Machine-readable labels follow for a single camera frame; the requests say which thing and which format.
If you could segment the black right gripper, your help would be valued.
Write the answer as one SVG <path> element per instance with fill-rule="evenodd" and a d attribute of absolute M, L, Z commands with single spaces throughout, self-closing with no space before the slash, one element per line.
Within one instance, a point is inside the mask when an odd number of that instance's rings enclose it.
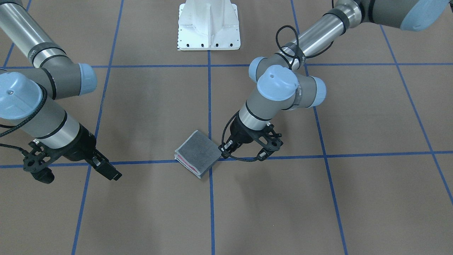
<path fill-rule="evenodd" d="M 118 181 L 122 174 L 96 149 L 97 138 L 82 124 L 75 139 L 65 147 L 63 157 L 69 161 L 91 161 L 92 167 L 108 180 Z"/>

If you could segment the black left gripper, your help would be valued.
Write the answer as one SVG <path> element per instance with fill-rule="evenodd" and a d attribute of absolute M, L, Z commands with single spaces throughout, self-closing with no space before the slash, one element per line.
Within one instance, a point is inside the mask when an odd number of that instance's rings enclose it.
<path fill-rule="evenodd" d="M 245 126 L 236 116 L 230 126 L 230 142 L 222 142 L 219 146 L 220 155 L 223 159 L 231 158 L 231 152 L 237 150 L 241 145 L 256 141 L 259 144 L 267 144 L 269 137 L 264 130 L 254 130 Z"/>

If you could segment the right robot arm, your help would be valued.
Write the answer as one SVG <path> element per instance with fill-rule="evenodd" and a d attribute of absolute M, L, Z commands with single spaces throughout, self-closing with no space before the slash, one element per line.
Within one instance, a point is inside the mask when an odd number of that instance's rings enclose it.
<path fill-rule="evenodd" d="M 63 157 L 86 161 L 109 180 L 122 174 L 96 148 L 96 137 L 73 118 L 57 100 L 81 96 L 97 88 L 92 66 L 74 63 L 27 12 L 20 0 L 2 0 L 1 29 L 33 65 L 23 71 L 1 69 L 1 118 L 9 121 L 1 136 L 21 129 L 33 141 L 23 155 L 23 169 L 35 180 L 55 179 L 49 165 Z"/>

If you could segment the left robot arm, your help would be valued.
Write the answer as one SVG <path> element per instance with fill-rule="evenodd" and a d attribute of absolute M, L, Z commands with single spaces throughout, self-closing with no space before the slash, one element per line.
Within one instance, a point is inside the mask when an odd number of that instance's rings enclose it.
<path fill-rule="evenodd" d="M 314 76 L 297 72 L 307 59 L 330 48 L 333 41 L 362 23 L 373 23 L 403 31 L 422 31 L 432 25 L 451 0 L 338 0 L 327 13 L 285 45 L 276 42 L 278 51 L 270 57 L 257 57 L 248 74 L 256 83 L 242 108 L 228 121 L 227 140 L 221 138 L 223 158 L 243 144 L 257 142 L 262 148 L 251 160 L 264 161 L 280 150 L 281 134 L 274 131 L 271 119 L 279 111 L 313 108 L 326 97 L 325 83 Z"/>

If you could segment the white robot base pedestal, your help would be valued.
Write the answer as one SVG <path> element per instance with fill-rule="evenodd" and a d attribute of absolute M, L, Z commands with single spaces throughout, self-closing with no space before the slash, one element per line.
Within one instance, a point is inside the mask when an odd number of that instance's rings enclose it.
<path fill-rule="evenodd" d="M 229 0 L 187 0 L 178 10 L 178 50 L 226 51 L 241 48 L 236 4 Z"/>

